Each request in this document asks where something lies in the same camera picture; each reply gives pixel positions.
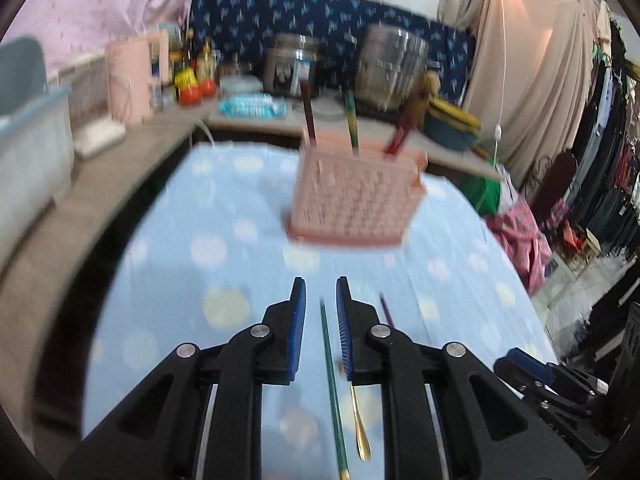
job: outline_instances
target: gold spoon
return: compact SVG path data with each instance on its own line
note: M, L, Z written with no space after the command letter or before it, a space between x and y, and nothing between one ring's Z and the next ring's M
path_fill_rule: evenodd
M344 363L342 361L338 362L338 370L340 371L340 375L342 377L346 377L346 373L344 371ZM371 459L371 448L369 447L369 439L367 438L367 432L364 430L364 424L362 423L360 410L358 409L356 389L353 387L351 381L348 382L351 389L351 404L353 405L353 416L356 421L356 445L358 446L358 454L360 455L360 460L366 462Z

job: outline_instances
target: white power strip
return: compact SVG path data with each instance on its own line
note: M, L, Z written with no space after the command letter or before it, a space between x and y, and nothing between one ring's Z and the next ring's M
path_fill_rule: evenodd
M73 132L76 154L82 159L92 158L122 142L125 131L124 124L117 123L109 116L92 121Z

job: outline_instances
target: blue container with yellow lid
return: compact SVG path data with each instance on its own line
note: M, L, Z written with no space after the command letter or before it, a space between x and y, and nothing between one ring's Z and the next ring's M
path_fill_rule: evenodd
M482 123L457 106L442 99L431 99L424 117L423 131L445 148L466 152L478 142Z

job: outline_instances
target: pink floral cloth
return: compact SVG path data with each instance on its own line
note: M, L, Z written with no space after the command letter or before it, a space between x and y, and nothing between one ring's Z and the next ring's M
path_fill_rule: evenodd
M190 0L27 0L3 41L30 34L44 50L48 72L111 40L176 20Z
M487 217L487 227L515 267L529 296L545 283L545 267L551 260L551 248L522 196L504 216Z

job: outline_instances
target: silver screw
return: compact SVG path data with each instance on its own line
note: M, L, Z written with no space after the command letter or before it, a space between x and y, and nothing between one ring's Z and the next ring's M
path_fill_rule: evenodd
M196 347L191 343L184 343L178 346L178 348L175 350L175 353L178 354L178 357L186 359L196 353Z
M391 329L387 325L374 325L371 327L371 335L373 337L379 337L380 339L389 337L391 335Z
M251 335L254 337L267 337L271 329L263 324L253 325L251 327Z
M466 354L466 348L462 343L449 343L447 345L447 354L451 357L462 357Z

